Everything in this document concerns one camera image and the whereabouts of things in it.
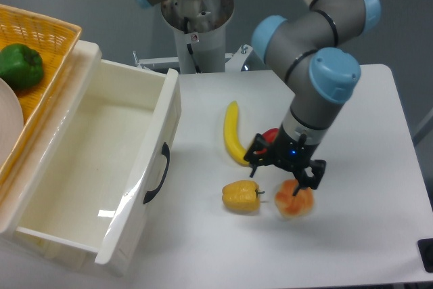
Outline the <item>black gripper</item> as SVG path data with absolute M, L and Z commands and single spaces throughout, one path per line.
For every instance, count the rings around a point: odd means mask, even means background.
M 295 176 L 298 185 L 292 192 L 293 197 L 300 190 L 316 190 L 324 176 L 327 162 L 311 159 L 318 145 L 308 144 L 307 140 L 305 132 L 293 139 L 280 129 L 272 142 L 257 133 L 244 155 L 244 160 L 252 169 L 250 178 L 253 178 L 258 167 L 274 165 Z

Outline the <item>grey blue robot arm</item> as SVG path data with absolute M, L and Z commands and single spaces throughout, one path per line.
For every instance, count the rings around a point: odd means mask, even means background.
M 225 70 L 225 28 L 234 0 L 136 0 L 159 5 L 175 35 L 183 74 Z M 339 45 L 380 20 L 379 0 L 304 0 L 309 12 L 295 22 L 265 18 L 254 30 L 257 56 L 293 91 L 294 99 L 273 141 L 257 135 L 243 155 L 248 166 L 291 172 L 297 190 L 316 189 L 326 163 L 313 153 L 350 99 L 361 68 Z

